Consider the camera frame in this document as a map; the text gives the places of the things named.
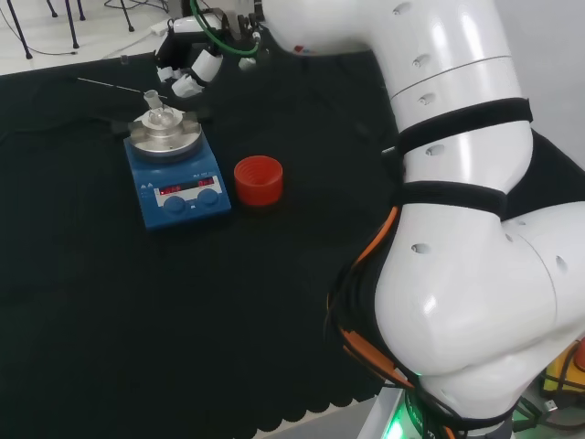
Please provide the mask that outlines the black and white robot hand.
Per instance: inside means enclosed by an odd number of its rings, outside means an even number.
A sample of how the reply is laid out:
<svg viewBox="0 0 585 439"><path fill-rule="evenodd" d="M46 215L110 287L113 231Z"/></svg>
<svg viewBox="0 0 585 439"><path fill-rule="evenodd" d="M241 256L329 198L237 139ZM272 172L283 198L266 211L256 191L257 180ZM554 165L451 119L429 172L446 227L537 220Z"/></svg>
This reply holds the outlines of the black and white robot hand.
<svg viewBox="0 0 585 439"><path fill-rule="evenodd" d="M218 75L225 57L242 65L254 65L261 48L255 22L240 18L236 33L226 15L207 9L201 16L188 16L167 23L165 38L154 53L157 75L178 98L201 93Z"/></svg>

